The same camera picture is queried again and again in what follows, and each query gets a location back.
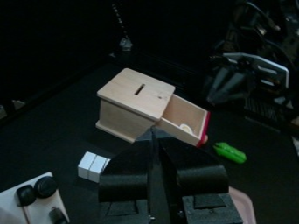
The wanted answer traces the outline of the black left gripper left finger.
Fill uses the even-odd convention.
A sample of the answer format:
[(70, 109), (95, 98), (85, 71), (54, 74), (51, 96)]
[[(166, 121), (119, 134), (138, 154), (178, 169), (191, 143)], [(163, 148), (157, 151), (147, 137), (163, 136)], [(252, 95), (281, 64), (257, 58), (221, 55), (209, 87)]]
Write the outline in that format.
[(150, 224), (149, 169), (154, 130), (107, 163), (99, 176), (98, 201), (101, 224)]

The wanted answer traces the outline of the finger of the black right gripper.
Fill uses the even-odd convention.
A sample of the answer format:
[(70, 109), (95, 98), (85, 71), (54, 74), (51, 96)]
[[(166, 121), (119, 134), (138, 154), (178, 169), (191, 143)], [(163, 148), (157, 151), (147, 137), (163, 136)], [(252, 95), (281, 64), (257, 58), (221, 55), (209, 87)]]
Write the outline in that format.
[(207, 96), (207, 100), (211, 104), (217, 104), (221, 101), (221, 97), (223, 95), (223, 90), (221, 89), (221, 85), (225, 83), (226, 78), (230, 75), (230, 70), (223, 67), (217, 76), (215, 76), (215, 80), (211, 84), (211, 88), (210, 88), (210, 92), (209, 92), (209, 96)]
[(246, 81), (248, 76), (244, 73), (236, 73), (233, 77), (229, 79), (229, 82), (223, 87), (223, 93), (226, 95), (228, 101), (242, 99), (248, 96), (248, 93), (242, 88)]

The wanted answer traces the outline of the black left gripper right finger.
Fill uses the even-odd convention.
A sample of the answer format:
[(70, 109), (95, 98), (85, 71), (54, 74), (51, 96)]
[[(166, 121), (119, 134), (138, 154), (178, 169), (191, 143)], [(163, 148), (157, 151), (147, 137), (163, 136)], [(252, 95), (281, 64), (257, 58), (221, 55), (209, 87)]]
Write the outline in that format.
[(161, 129), (155, 141), (178, 224), (244, 224), (218, 159)]

